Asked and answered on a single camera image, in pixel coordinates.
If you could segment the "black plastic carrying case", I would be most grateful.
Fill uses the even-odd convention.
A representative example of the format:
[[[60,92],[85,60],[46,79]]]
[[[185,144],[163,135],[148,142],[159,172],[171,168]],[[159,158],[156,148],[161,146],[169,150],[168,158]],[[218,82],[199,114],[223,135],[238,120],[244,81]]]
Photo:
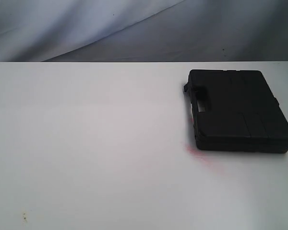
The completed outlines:
[[[288,151],[288,121],[260,71],[193,69],[184,91],[198,149]]]

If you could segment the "grey fabric backdrop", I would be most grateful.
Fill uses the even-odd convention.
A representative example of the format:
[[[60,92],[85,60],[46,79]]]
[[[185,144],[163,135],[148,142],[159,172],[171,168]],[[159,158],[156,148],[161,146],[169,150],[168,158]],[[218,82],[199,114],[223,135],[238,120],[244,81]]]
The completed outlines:
[[[288,0],[0,0],[0,61],[288,61]]]

